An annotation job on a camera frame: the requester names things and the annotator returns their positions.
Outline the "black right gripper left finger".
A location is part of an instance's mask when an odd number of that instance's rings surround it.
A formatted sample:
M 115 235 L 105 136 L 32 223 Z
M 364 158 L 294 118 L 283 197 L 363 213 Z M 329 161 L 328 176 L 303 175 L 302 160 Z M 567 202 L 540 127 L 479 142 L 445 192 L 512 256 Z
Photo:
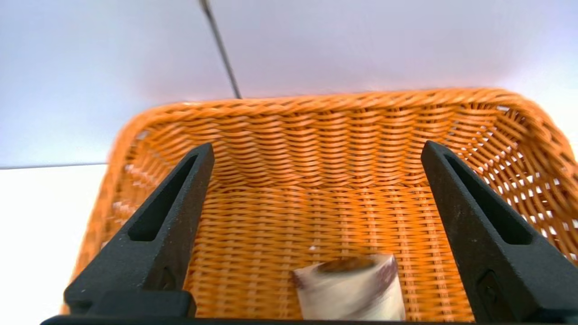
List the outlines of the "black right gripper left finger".
M 183 286 L 214 161 L 209 143 L 180 160 L 66 288 L 71 316 L 192 317 Z

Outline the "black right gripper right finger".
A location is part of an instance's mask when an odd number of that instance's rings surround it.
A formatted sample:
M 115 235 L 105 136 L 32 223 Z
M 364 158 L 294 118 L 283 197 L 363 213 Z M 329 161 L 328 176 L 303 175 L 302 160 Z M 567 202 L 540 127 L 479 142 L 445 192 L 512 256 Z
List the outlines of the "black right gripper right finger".
M 576 322 L 578 272 L 451 150 L 421 162 L 477 322 Z

